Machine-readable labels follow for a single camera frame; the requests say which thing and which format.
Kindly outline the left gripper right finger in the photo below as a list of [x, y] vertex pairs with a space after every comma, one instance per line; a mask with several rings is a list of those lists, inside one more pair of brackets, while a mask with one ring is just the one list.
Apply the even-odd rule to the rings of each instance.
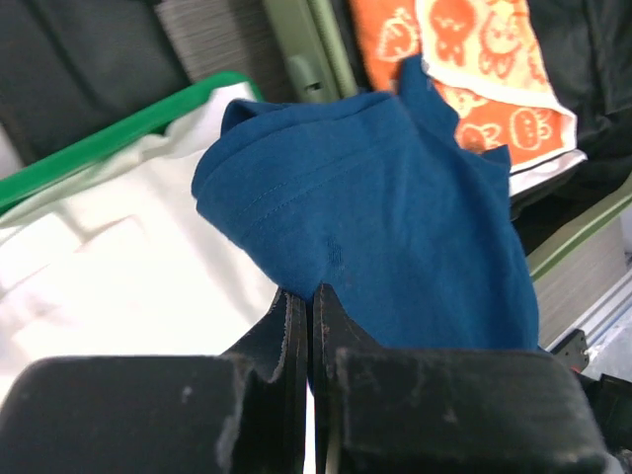
[[602, 473], [577, 376], [543, 352], [388, 350], [329, 285], [312, 310], [320, 473]]

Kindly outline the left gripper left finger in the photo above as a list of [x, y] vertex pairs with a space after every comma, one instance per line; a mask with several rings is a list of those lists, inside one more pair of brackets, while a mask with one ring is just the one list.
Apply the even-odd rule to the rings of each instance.
[[1, 410], [5, 473], [299, 473], [304, 302], [217, 356], [67, 356], [31, 364]]

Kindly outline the blue garment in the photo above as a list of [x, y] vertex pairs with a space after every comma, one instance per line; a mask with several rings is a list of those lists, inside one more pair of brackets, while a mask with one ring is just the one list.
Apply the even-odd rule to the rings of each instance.
[[461, 148], [457, 123], [417, 55], [396, 93], [236, 100], [197, 165], [197, 211], [278, 286], [310, 300], [329, 284], [385, 347], [534, 350], [509, 152]]

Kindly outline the white garment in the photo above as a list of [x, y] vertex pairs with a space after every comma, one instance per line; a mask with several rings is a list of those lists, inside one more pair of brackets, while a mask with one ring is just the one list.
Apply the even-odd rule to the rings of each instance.
[[50, 356], [217, 355], [277, 288], [201, 218], [191, 180], [246, 83], [1, 219], [1, 388]]

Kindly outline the green plastic tray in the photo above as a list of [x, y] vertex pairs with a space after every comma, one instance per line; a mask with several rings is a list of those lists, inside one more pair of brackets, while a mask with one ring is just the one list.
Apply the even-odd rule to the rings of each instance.
[[1, 181], [1, 212], [6, 213], [27, 198], [106, 160], [126, 146], [167, 126], [204, 104], [223, 87], [246, 83], [254, 97], [264, 96], [246, 75], [222, 71], [197, 82], [151, 106], [124, 118]]

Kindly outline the orange cartoon print towel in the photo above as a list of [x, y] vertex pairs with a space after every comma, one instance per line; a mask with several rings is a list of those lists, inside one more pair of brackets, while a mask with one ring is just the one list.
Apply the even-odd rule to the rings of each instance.
[[420, 54], [459, 116], [456, 141], [476, 151], [508, 147], [513, 195], [586, 161], [577, 118], [548, 80], [526, 2], [354, 1], [351, 12], [371, 86], [395, 89], [401, 62]]

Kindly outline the green hard-shell suitcase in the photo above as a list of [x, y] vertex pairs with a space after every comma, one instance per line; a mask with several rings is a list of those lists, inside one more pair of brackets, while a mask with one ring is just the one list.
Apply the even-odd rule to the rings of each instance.
[[[354, 56], [344, 38], [351, 35], [341, 20], [336, 2], [266, 1], [290, 81], [303, 102], [322, 103], [358, 92], [355, 71], [349, 63]], [[596, 202], [556, 231], [530, 253], [528, 260], [534, 280], [558, 267], [567, 256], [585, 247], [602, 228], [631, 208], [631, 180]]]

